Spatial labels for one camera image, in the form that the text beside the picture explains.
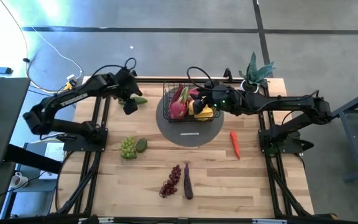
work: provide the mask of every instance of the yellow fruit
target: yellow fruit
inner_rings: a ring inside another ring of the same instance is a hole
[[[194,115],[193,103],[194,103],[194,100],[191,100],[189,103],[189,106],[188,106],[189,115]]]
[[[199,121],[207,121],[208,118],[212,118],[214,116],[214,111],[205,106],[201,113],[194,115],[194,117]]]

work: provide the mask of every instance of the wire basket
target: wire basket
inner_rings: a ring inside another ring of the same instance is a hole
[[[164,82],[163,84],[163,115],[164,118],[167,119],[169,122],[206,122],[206,121],[213,121],[215,118],[221,115],[221,112],[216,108],[212,108],[213,116],[212,117],[199,117],[195,118],[193,115],[189,115],[188,113],[184,118],[171,118],[169,115],[169,106],[171,103],[171,99],[173,95],[177,92],[179,88],[179,84],[182,84],[184,88],[188,87],[189,90],[192,88],[196,88],[192,83],[186,82]]]

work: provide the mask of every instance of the floor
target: floor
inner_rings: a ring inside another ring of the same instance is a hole
[[[30,26],[48,31],[40,33],[86,74],[135,57],[139,75],[183,76],[191,65],[213,76],[221,76],[229,67],[237,75],[255,52],[259,66],[275,62],[273,76],[285,79],[290,95],[320,89],[333,110],[358,95],[356,0],[4,2],[27,30],[33,60],[30,76],[44,88],[59,89],[65,77],[78,75],[79,70],[31,32]],[[0,3],[0,66],[12,67],[12,77],[23,77],[23,57],[21,33]],[[28,92],[22,112],[43,97]],[[67,107],[57,117],[72,119],[73,112],[74,107]],[[358,221],[358,181],[342,181],[356,167],[340,122],[310,126],[301,133],[315,143],[304,157],[314,211]],[[22,145],[36,139],[20,119],[12,143]],[[49,205],[24,202],[48,197],[18,195],[13,212],[20,216],[46,213]]]

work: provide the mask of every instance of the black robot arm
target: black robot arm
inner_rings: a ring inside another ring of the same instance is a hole
[[[142,96],[132,72],[122,67],[115,75],[112,73],[92,75],[86,83],[55,96],[44,98],[39,104],[23,115],[33,134],[48,134],[51,131],[80,134],[86,139],[98,140],[98,129],[91,121],[76,123],[55,119],[58,110],[90,96],[111,96],[126,102],[124,111],[131,114],[137,110],[133,94]]]
[[[265,135],[264,144],[283,141],[290,133],[311,124],[327,124],[332,120],[329,103],[318,96],[318,91],[305,96],[264,96],[235,90],[218,81],[206,82],[198,88],[194,111],[200,113],[208,105],[218,110],[239,116],[241,114],[259,114],[263,111],[302,111],[303,114],[283,125],[273,125]]]

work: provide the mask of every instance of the red grapes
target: red grapes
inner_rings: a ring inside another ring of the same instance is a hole
[[[160,196],[163,198],[173,195],[178,189],[175,188],[175,185],[179,182],[180,179],[180,166],[177,165],[172,167],[171,174],[169,175],[169,180],[165,181],[160,190]]]

